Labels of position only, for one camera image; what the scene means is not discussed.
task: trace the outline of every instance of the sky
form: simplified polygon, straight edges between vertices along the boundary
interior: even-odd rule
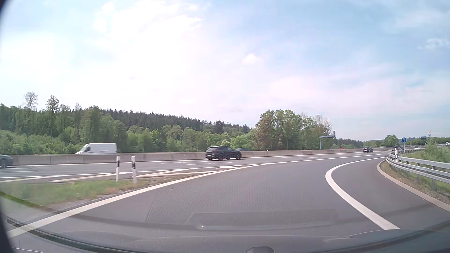
[[[253,127],[269,109],[337,138],[450,136],[448,0],[11,0],[0,103]]]

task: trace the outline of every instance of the highway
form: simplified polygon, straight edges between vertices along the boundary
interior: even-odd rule
[[[152,186],[30,223],[32,228],[78,241],[157,250],[151,242],[161,237],[348,236],[376,230],[423,230],[450,221],[449,212],[377,171],[386,153],[142,162],[137,164],[140,173],[175,173],[181,169],[215,172]],[[17,167],[16,172],[5,174],[14,177],[25,168]],[[32,166],[29,170],[36,171],[23,173],[80,175],[113,172],[115,165]],[[9,229],[14,245],[20,242],[22,248],[49,252],[48,243],[25,233],[27,229]],[[52,252],[69,252],[64,247],[51,247]],[[181,248],[171,250],[195,252]]]
[[[138,175],[145,175],[153,172],[174,173],[174,172],[199,172],[222,170],[227,166],[240,166],[257,163],[275,163],[280,161],[312,160],[344,158],[371,154],[385,154],[386,151],[376,151],[373,153],[343,153],[343,154],[316,154],[297,156],[278,156],[262,158],[242,158],[240,160],[185,160],[185,161],[154,161],[137,162],[136,170]],[[63,164],[63,165],[33,165],[33,166],[11,166],[0,169],[0,183],[2,181],[51,181],[68,178],[93,177],[115,173],[116,163],[87,163],[87,164]],[[121,163],[120,173],[127,176],[131,172],[131,163]]]

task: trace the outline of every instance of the guardrail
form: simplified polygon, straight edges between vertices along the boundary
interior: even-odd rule
[[[391,148],[374,151],[387,151]],[[319,150],[274,150],[274,151],[242,151],[242,157],[288,156],[308,154],[339,154],[363,152],[363,149],[319,149]],[[116,153],[116,154],[39,154],[11,155],[14,165],[46,165],[46,164],[79,164],[79,163],[115,163],[116,156],[121,156],[121,162],[131,162],[134,155],[136,162],[178,161],[206,159],[205,152],[165,152],[165,153]]]
[[[409,172],[431,178],[432,184],[431,187],[433,190],[436,190],[436,180],[450,184],[450,173],[442,170],[437,170],[436,168],[442,168],[443,170],[450,170],[450,163],[442,163],[435,162],[417,158],[409,158],[403,157],[400,155],[394,154],[394,152],[390,152],[386,156],[386,162],[394,168],[395,171],[397,169],[406,171],[406,177],[409,178]]]

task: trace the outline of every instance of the car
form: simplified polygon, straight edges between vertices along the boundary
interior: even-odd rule
[[[0,167],[1,168],[6,168],[7,166],[11,166],[13,164],[13,158],[5,155],[5,154],[0,154]]]
[[[229,146],[212,146],[206,150],[205,154],[208,160],[218,159],[223,160],[224,158],[229,160],[230,158],[236,158],[239,160],[242,157],[241,151],[233,150]]]
[[[117,144],[115,143],[88,143],[75,154],[115,154]]]
[[[372,149],[372,147],[369,147],[369,146],[365,146],[364,148],[363,148],[363,153],[365,153],[365,152],[367,152],[367,153],[369,153],[369,152],[374,152],[374,150]]]
[[[238,149],[235,149],[235,150],[237,150],[237,151],[251,151],[251,150],[248,149],[248,148],[238,148]]]

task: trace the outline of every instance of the dark car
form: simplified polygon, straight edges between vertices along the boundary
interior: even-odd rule
[[[248,148],[238,148],[238,149],[235,149],[235,150],[237,150],[237,151],[251,151],[251,150],[248,149]]]
[[[365,153],[365,152],[373,152],[374,150],[371,148],[371,147],[369,147],[369,146],[365,146],[364,147],[364,149],[363,149],[363,153]]]
[[[0,167],[2,168],[6,168],[9,165],[13,164],[13,158],[5,155],[5,154],[0,154]]]
[[[229,146],[212,146],[206,150],[206,158],[208,160],[224,158],[229,160],[230,158],[236,158],[239,160],[242,157],[241,151],[233,150]]]

